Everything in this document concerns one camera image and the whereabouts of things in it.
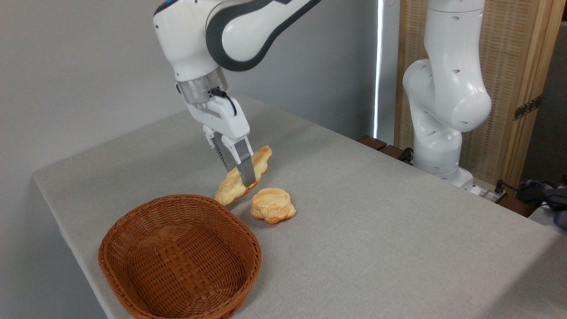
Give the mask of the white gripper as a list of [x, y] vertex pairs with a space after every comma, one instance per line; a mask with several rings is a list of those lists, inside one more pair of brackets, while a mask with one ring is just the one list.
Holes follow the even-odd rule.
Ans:
[[239, 103], [222, 97], [213, 97], [207, 103], [197, 104], [185, 98], [185, 103], [192, 117], [203, 125], [207, 142], [217, 152], [225, 169], [230, 172], [236, 168], [243, 184], [252, 186], [256, 182], [256, 175], [252, 163], [253, 151], [247, 138], [250, 127]]

